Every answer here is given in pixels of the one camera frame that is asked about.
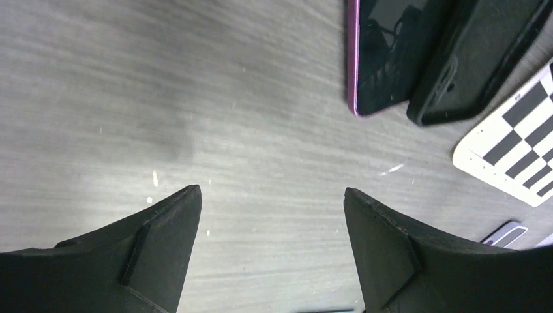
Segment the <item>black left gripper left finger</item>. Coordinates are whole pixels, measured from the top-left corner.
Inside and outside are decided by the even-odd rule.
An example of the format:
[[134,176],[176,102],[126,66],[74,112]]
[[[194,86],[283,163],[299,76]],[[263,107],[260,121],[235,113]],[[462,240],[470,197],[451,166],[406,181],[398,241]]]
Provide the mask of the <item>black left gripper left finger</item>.
[[176,312],[198,231],[190,185],[95,231],[1,254],[2,312]]

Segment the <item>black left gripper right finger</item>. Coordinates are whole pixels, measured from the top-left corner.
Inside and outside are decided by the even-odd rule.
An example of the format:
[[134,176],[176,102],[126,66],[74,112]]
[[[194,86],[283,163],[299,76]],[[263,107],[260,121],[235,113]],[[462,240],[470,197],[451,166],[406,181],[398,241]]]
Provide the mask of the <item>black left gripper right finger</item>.
[[457,237],[355,188],[344,213],[366,312],[551,312],[552,247]]

